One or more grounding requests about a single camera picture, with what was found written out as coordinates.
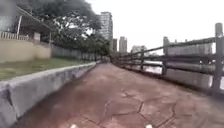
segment stone paving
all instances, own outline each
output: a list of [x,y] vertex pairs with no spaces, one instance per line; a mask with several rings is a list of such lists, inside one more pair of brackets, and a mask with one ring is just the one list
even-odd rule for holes
[[13,128],[223,128],[220,101],[101,64],[30,110]]

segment low concrete wall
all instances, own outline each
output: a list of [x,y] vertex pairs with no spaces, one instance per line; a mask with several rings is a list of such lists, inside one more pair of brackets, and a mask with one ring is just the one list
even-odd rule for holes
[[0,63],[50,57],[50,47],[34,44],[26,40],[0,39]]
[[0,82],[0,128],[8,128],[46,96],[95,65],[53,69]]

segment wooden fence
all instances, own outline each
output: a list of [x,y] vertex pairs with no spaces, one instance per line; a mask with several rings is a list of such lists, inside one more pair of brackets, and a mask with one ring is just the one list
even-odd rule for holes
[[[211,76],[213,79],[212,85],[207,90],[209,92],[216,93],[221,91],[220,83],[222,76],[224,76],[223,41],[224,38],[222,24],[217,23],[215,25],[215,37],[186,41],[182,43],[170,43],[168,38],[164,37],[164,45],[161,47],[149,50],[142,49],[141,52],[117,56],[112,58],[112,61],[114,64],[120,67],[142,73],[149,73],[145,70],[147,67],[160,67],[162,68],[161,74],[153,72],[151,72],[150,74],[168,80],[170,79],[168,77],[168,70],[196,73],[201,74],[201,76]],[[216,52],[214,53],[212,52],[212,44],[215,44],[216,46]],[[150,53],[157,50],[163,50],[163,55],[147,54],[147,56],[145,56],[145,53]]]

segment railing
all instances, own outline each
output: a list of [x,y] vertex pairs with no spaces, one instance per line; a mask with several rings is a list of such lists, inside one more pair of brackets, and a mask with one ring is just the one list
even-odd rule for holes
[[9,32],[0,32],[0,39],[29,40],[29,36],[22,36]]
[[[136,53],[130,53],[123,56],[117,56],[112,58],[114,64],[135,70],[142,73],[148,73],[146,67],[160,67],[162,68],[162,73],[150,73],[153,75],[158,75],[163,78],[167,78],[167,70],[179,70],[191,73],[199,73],[212,75],[213,81],[211,88],[209,87],[209,92],[220,92],[220,82],[223,72],[223,51],[224,51],[224,37],[222,31],[222,24],[217,23],[215,26],[215,37],[186,41],[182,43],[171,44],[167,37],[164,37],[164,46],[142,50]],[[208,53],[197,52],[193,54],[189,50],[192,48],[199,48],[199,46],[204,45],[204,48],[212,48],[211,44],[216,45],[216,52]],[[182,54],[170,54],[172,50],[189,47],[188,53],[182,52]],[[163,55],[145,55],[146,53],[154,52],[157,50],[163,50]]]

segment white sky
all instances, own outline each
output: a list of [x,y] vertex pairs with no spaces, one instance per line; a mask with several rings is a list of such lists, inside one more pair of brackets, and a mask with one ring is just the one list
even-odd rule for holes
[[133,45],[148,49],[170,41],[213,37],[215,23],[224,23],[223,0],[87,0],[99,14],[113,15],[114,38],[126,36]]

